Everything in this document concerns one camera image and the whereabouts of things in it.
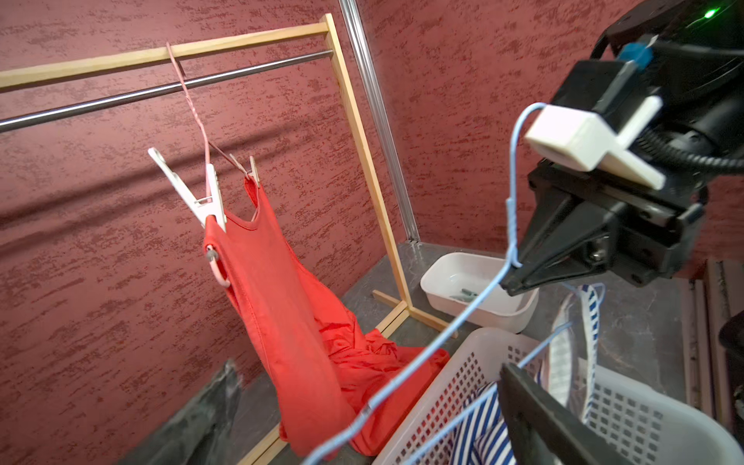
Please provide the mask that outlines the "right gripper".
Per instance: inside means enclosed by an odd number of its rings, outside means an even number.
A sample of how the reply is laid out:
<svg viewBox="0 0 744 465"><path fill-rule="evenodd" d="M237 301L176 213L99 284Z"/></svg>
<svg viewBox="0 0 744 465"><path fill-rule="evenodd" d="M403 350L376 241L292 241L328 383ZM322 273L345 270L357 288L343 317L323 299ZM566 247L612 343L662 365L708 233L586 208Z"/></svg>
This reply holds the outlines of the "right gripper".
<svg viewBox="0 0 744 465"><path fill-rule="evenodd" d="M706 190L688 186L686 176L655 191L542 161L528 181L537 208L518 247L521 267L501 283L511 296L604 272L637 287L673 277L704 222Z"/></svg>

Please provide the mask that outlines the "blue white striped tank top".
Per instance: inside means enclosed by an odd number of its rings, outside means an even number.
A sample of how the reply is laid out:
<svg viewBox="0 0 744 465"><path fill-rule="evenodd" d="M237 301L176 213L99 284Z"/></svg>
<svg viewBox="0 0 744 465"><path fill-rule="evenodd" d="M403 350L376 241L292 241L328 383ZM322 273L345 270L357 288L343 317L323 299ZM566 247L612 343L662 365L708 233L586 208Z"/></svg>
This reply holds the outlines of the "blue white striped tank top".
<svg viewBox="0 0 744 465"><path fill-rule="evenodd" d="M604 285L584 285L562 303L552 334L529 358L548 359L536 376L507 364L498 381L479 387L453 421L453 464L612 464L617 453L587 425L594 405ZM586 359L577 364L569 310L579 304ZM580 370L584 387L573 394Z"/></svg>

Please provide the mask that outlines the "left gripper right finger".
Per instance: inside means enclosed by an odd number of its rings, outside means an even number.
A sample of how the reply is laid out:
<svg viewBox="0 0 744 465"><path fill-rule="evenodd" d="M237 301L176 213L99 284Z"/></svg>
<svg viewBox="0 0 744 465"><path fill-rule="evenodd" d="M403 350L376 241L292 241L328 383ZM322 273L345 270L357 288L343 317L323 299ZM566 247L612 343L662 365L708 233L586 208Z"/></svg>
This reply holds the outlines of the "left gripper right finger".
<svg viewBox="0 0 744 465"><path fill-rule="evenodd" d="M629 462L516 365L502 366L498 391L518 464Z"/></svg>

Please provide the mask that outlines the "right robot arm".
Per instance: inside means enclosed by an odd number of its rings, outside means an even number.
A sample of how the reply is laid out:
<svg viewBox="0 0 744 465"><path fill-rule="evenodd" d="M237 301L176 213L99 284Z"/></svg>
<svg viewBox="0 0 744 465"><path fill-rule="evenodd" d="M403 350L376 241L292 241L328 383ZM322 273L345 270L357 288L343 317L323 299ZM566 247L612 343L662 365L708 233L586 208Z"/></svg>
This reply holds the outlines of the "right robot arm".
<svg viewBox="0 0 744 465"><path fill-rule="evenodd" d="M743 172L743 5L645 1L610 25L515 140L541 160L502 288L611 272L642 287L691 258L708 184Z"/></svg>

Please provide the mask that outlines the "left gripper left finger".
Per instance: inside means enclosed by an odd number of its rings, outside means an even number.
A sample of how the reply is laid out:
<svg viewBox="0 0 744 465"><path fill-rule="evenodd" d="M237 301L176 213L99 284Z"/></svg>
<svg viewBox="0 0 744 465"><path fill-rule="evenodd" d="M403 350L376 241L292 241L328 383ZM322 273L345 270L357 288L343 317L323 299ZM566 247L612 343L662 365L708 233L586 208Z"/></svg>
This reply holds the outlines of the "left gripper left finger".
<svg viewBox="0 0 744 465"><path fill-rule="evenodd" d="M224 464L241 397L229 360L167 422L120 459L121 464Z"/></svg>

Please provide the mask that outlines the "mint green clothespin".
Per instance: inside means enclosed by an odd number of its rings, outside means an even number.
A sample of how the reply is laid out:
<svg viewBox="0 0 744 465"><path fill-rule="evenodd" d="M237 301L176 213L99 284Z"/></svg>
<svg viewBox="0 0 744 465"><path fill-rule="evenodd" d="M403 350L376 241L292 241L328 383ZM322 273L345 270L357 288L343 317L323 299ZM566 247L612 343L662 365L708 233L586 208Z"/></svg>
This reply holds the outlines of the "mint green clothespin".
<svg viewBox="0 0 744 465"><path fill-rule="evenodd" d="M453 294L451 298L453 300L457 300L463 303L470 303L473 300L475 300L479 296L478 293L467 290L467 289L461 289L458 294Z"/></svg>

